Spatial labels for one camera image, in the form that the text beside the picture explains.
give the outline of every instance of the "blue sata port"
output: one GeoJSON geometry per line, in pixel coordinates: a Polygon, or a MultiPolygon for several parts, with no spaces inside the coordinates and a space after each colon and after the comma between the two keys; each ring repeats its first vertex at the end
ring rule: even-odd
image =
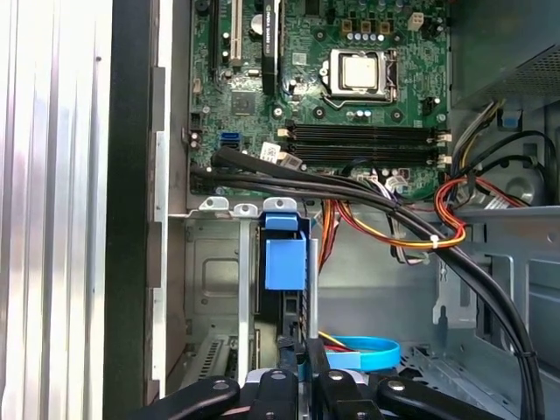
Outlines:
{"type": "Polygon", "coordinates": [[[239,143],[242,140],[241,133],[228,133],[223,132],[220,133],[220,142],[222,143],[230,143],[230,142],[237,142],[239,143]]]}

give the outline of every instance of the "ribbed metal panel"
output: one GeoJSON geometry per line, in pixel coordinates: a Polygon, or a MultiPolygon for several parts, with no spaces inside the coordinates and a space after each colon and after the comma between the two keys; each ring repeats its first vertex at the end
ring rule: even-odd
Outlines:
{"type": "Polygon", "coordinates": [[[0,2],[3,420],[102,418],[111,11],[0,2]]]}

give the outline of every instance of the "motherboard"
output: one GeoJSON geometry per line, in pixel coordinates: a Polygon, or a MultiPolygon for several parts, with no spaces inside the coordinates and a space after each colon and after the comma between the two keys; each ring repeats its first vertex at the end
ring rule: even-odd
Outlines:
{"type": "Polygon", "coordinates": [[[429,195],[448,140],[446,3],[196,0],[191,165],[218,171],[225,146],[302,171],[354,163],[353,177],[429,195]]]}

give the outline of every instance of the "green circuit board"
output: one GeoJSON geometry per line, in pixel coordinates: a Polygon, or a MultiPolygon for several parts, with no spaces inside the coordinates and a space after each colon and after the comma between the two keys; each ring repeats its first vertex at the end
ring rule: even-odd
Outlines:
{"type": "MultiPolygon", "coordinates": [[[[202,128],[202,141],[195,150],[190,150],[194,165],[210,165],[212,154],[221,145],[220,134],[224,131],[240,133],[239,149],[258,157],[264,142],[282,140],[277,137],[277,131],[285,126],[287,119],[305,124],[446,128],[446,33],[427,37],[421,31],[410,31],[408,28],[413,12],[422,12],[426,22],[432,24],[436,20],[444,22],[445,1],[408,0],[401,9],[396,8],[396,0],[388,0],[384,9],[378,7],[377,0],[317,2],[319,13],[309,16],[305,0],[283,1],[281,83],[278,94],[274,96],[263,93],[261,76],[256,75],[256,71],[260,72],[262,68],[263,44],[262,39],[249,30],[257,13],[255,1],[242,2],[241,66],[233,67],[231,63],[220,62],[214,78],[208,72],[212,19],[197,15],[193,10],[191,112],[197,115],[197,123],[202,128]],[[333,18],[327,18],[328,11],[334,11],[333,18]],[[352,31],[352,36],[343,28],[349,22],[353,23],[353,30],[358,26],[358,31],[352,31]],[[361,34],[363,22],[371,28],[367,36],[361,34]],[[321,83],[319,71],[332,49],[395,50],[398,65],[396,101],[390,104],[348,105],[341,109],[326,104],[322,97],[325,86],[321,83]],[[290,81],[297,81],[291,92],[290,81]],[[425,115],[423,101],[429,97],[438,98],[438,104],[425,115]],[[317,107],[325,112],[320,120],[314,112],[317,107]],[[367,117],[357,121],[358,112],[365,112],[367,117]]],[[[220,54],[229,51],[227,45],[221,42],[221,34],[232,30],[231,13],[232,0],[220,0],[220,54]]],[[[336,168],[319,169],[329,172],[336,168]]],[[[438,185],[438,169],[435,167],[403,169],[409,176],[403,193],[411,198],[427,195],[438,185]]],[[[218,193],[232,192],[220,189],[218,193]]]]}

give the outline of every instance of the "blue plastic clip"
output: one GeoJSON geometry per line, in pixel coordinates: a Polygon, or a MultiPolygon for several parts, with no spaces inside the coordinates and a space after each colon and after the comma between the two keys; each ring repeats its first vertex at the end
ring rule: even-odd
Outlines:
{"type": "Polygon", "coordinates": [[[297,239],[267,239],[264,287],[270,291],[303,291],[307,276],[307,236],[296,213],[266,213],[267,230],[298,232],[297,239]]]}
{"type": "Polygon", "coordinates": [[[307,274],[307,240],[267,239],[264,287],[270,291],[303,291],[307,274]]]}

